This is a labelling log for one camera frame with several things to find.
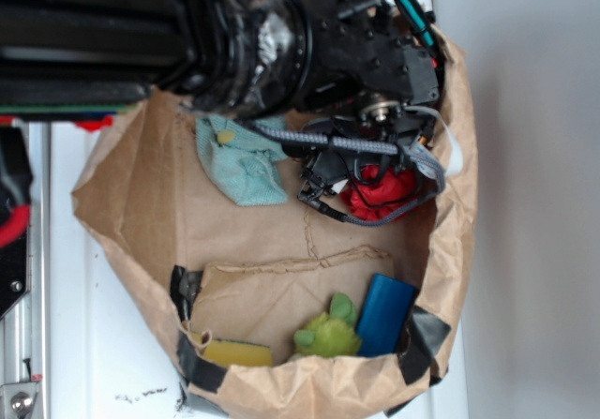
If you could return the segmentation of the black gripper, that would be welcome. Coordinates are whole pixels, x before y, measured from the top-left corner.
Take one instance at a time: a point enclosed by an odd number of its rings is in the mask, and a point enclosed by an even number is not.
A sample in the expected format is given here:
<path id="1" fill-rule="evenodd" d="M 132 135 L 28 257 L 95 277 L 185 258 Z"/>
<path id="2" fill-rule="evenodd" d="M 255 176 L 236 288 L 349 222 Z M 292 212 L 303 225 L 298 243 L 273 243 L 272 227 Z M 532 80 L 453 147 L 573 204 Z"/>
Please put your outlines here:
<path id="1" fill-rule="evenodd" d="M 380 167 L 378 178 L 388 169 L 413 171 L 422 186 L 408 203 L 422 203 L 443 191 L 443 167 L 427 150 L 433 137 L 434 108 L 438 94 L 424 102 L 402 101 L 375 93 L 363 93 L 353 103 L 355 116 L 334 115 L 305 126 L 302 146 L 302 179 L 298 193 L 303 203 L 320 203 L 323 195 L 347 186 L 351 174 L 360 176 L 367 165 Z"/>

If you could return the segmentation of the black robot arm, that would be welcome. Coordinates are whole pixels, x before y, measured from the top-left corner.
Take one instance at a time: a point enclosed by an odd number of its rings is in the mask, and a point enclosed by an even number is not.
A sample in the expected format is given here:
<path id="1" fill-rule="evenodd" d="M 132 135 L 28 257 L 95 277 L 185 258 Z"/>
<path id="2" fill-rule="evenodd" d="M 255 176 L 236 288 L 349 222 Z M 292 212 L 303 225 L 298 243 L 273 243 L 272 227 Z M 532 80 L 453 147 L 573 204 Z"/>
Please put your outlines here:
<path id="1" fill-rule="evenodd" d="M 154 89 L 252 128 L 328 114 L 323 135 L 283 139 L 309 199 L 369 164 L 414 168 L 442 86 L 415 0 L 1 0 L 2 114 L 92 121 Z"/>

